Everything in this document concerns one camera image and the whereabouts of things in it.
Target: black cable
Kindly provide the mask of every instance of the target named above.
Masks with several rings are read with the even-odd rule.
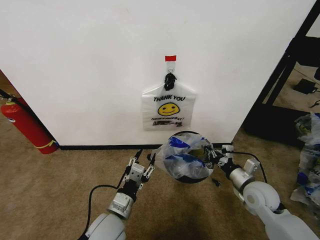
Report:
[[[252,153],[248,153],[248,152],[242,152],[242,151],[227,151],[227,153],[230,153],[230,154],[250,155],[250,156],[254,157],[254,158],[260,163],[261,172],[262,172],[262,175],[263,175],[263,178],[264,178],[264,182],[265,182],[266,184],[268,183],[267,177],[266,177],[266,173],[265,173],[265,170],[264,170],[264,167],[262,166],[261,161],[257,158],[256,155],[254,155],[254,154],[252,154]]]
[[[92,194],[94,193],[94,190],[98,189],[98,188],[112,188],[112,189],[118,189],[121,185],[121,182],[122,180],[124,179],[126,175],[126,172],[124,172],[121,176],[121,179],[118,183],[117,186],[112,186],[112,185],[108,185],[108,184],[103,184],[103,185],[97,185],[95,186],[94,188],[92,188],[92,190],[90,191],[90,194],[89,194],[89,201],[88,201],[88,217],[87,217],[87,220],[86,220],[86,225],[85,225],[85,229],[83,231],[83,233],[81,234],[81,236],[78,238],[78,240],[82,240],[82,239],[87,239],[86,237],[86,232],[89,228],[89,224],[90,224],[90,218],[91,218],[91,199],[92,199]]]

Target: smiley face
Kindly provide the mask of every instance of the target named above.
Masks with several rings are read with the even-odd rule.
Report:
[[[166,104],[163,104],[158,109],[158,114],[160,114],[161,116],[171,116],[171,115],[177,114],[179,112],[180,112],[180,108],[172,102],[168,102]]]

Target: crumpled plastic bag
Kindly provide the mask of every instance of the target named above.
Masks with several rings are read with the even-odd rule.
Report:
[[[175,179],[183,176],[202,179],[210,176],[213,169],[207,168],[200,158],[189,152],[204,146],[211,146],[211,143],[200,134],[187,132],[170,137],[165,144],[153,150],[151,156],[155,154],[155,165]]]
[[[310,113],[295,121],[298,139],[305,142],[300,153],[297,183],[290,199],[310,206],[320,214],[320,113]]]
[[[320,113],[313,113],[295,120],[298,139],[306,144],[320,144]]]

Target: white plastic bag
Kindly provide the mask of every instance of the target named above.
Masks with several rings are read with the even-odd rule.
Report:
[[[306,132],[305,135],[298,137],[298,139],[305,142],[306,144],[320,144],[320,114],[311,112],[310,118],[311,118],[311,132]]]
[[[165,144],[153,150],[151,156],[155,154],[155,165],[175,179],[183,176],[202,179],[210,176],[213,169],[207,168],[199,158],[188,153],[210,145],[200,134],[184,133],[170,137]]]
[[[191,124],[196,94],[179,82],[171,90],[165,84],[142,94],[144,130],[188,129]]]

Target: black clip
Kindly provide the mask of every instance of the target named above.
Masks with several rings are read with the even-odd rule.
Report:
[[[177,80],[177,78],[175,75],[173,75],[171,72],[168,73],[164,79],[164,89],[166,91],[173,89],[175,87],[176,80]]]

